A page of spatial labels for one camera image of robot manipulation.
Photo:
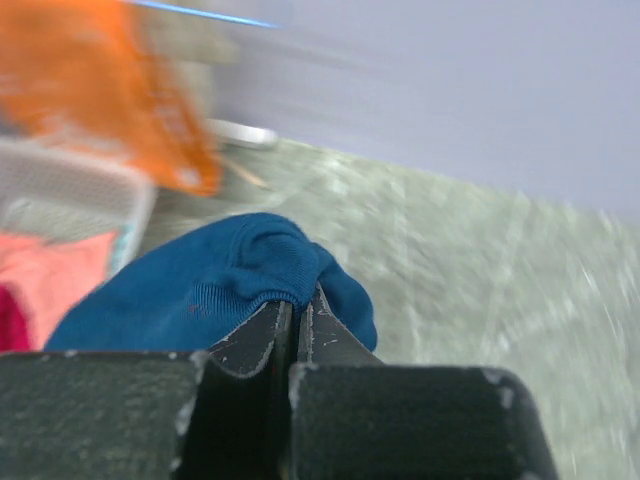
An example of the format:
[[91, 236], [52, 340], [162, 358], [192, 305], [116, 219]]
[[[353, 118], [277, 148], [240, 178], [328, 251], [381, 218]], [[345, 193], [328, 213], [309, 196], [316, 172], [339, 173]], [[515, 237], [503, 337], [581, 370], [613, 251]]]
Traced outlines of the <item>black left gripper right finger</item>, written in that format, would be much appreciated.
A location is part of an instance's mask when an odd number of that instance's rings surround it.
[[300, 316], [297, 361], [341, 366], [383, 364], [334, 315], [320, 284]]

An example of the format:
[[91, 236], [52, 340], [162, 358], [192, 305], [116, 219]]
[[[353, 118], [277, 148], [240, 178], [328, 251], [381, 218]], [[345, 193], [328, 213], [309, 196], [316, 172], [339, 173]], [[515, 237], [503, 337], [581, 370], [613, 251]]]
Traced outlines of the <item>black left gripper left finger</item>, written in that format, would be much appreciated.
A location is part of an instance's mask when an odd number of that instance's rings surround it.
[[267, 302], [233, 332], [209, 349], [221, 369], [236, 378], [263, 371], [278, 373], [290, 362], [293, 309], [284, 301]]

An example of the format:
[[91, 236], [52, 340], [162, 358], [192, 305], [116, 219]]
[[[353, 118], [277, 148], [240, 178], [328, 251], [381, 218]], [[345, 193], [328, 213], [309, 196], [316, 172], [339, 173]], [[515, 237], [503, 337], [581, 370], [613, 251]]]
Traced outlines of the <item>blue t-shirt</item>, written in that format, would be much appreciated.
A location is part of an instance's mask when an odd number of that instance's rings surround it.
[[194, 351], [212, 347], [267, 302], [301, 314], [316, 288], [368, 349], [377, 345], [365, 288], [291, 220], [225, 218], [139, 257], [75, 305], [48, 351]]

